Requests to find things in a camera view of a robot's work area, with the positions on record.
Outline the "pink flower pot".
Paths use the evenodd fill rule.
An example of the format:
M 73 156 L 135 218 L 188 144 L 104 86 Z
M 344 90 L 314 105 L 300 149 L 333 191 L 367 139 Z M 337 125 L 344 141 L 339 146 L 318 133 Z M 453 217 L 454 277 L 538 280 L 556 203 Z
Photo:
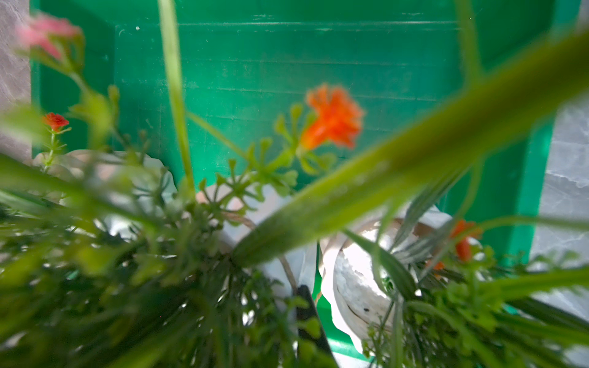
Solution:
M 311 291 L 329 345 L 336 327 L 321 293 L 326 241 L 372 215 L 439 211 L 475 223 L 538 216 L 469 213 L 488 160 L 521 143 L 525 154 L 531 132 L 588 88 L 587 31 L 549 29 L 486 67 L 472 1 L 453 1 L 463 83 L 447 98 L 355 152 L 372 109 L 351 89 L 321 81 L 271 118 L 270 136 L 242 145 L 190 110 L 176 4 L 156 1 L 155 16 L 180 178 L 151 155 L 160 140 L 153 129 L 122 127 L 115 82 L 89 81 L 92 67 L 101 71 L 114 58 L 105 58 L 106 42 L 97 34 L 88 41 L 83 26 L 65 18 L 84 33 L 85 81 L 102 94 L 119 89 L 121 131 L 146 131 L 148 156 L 170 172 L 181 214 L 176 237 L 1 238 L 4 367 L 300 367 L 300 286 Z M 27 18 L 38 13 L 63 18 Z M 18 38 L 16 52 L 28 58 Z M 66 115 L 79 87 L 28 59 L 41 88 L 1 118 L 23 105 Z

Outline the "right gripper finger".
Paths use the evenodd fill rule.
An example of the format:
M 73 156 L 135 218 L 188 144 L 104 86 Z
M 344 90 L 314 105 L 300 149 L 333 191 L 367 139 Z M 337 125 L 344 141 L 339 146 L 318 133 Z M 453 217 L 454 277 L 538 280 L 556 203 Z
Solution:
M 303 307 L 296 308 L 300 367 L 338 367 L 311 291 L 306 285 L 302 285 L 297 289 L 297 296 L 305 302 Z

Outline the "orange flower pot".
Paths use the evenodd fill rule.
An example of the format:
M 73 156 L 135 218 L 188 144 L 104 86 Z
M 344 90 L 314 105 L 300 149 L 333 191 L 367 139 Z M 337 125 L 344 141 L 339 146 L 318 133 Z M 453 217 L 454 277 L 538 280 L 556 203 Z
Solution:
M 569 367 L 584 318 L 538 300 L 588 287 L 574 253 L 498 260 L 483 233 L 513 225 L 585 231 L 585 220 L 439 211 L 372 215 L 322 245 L 321 293 L 334 325 L 381 367 Z

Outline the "green plastic storage tray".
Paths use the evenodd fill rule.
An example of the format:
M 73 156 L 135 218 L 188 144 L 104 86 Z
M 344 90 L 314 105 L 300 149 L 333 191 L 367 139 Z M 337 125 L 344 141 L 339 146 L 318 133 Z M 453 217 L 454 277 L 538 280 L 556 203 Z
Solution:
M 180 178 L 172 123 L 164 119 L 156 1 L 30 2 L 31 12 L 69 18 L 88 41 L 97 34 L 106 42 L 105 58 L 114 58 L 101 71 L 92 67 L 89 81 L 115 82 L 122 127 L 153 129 L 160 140 L 151 155 Z M 491 67 L 535 36 L 573 25 L 581 1 L 472 4 L 483 64 Z M 270 136 L 271 118 L 321 81 L 351 89 L 372 109 L 355 152 L 462 87 L 453 1 L 177 1 L 176 10 L 190 110 L 242 145 Z M 488 160 L 469 214 L 538 209 L 548 153 L 525 155 L 524 145 Z

